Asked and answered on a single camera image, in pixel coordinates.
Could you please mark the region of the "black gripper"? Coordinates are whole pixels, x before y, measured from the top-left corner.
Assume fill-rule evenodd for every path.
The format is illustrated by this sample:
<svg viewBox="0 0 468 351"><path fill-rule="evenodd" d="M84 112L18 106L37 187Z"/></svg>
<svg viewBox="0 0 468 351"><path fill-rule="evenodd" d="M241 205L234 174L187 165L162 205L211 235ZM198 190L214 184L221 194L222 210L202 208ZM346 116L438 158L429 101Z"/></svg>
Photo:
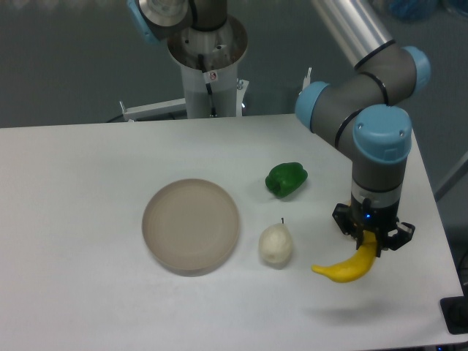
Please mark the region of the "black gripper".
<svg viewBox="0 0 468 351"><path fill-rule="evenodd" d="M382 251L396 251L412 240L415 226L407 222L397 222L399 201L383 208L376 208L369 199L362 203L351 197L351 206L338 203L332 217L341 232L355 241L359 249L364 242L363 229L377 230L376 257Z"/></svg>

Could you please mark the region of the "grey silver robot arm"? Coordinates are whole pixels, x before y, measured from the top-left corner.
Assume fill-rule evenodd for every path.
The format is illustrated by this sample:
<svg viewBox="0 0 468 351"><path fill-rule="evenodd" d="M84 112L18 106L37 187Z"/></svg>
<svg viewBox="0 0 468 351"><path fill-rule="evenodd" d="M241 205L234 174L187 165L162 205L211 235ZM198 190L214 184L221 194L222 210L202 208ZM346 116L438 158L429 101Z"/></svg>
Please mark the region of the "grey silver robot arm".
<svg viewBox="0 0 468 351"><path fill-rule="evenodd" d="M352 161L349 205L333 211L340 230L375 255L397 250L413 236L413 225L397 217L412 123L400 101L421 90L431 76L424 52L400 47L367 1L314 1L313 8L355 69L340 86L307 84L295 115L311 132ZM190 118L236 115L237 64L247 35L225 1L129 1L129 12L148 42L167 41L181 68Z"/></svg>

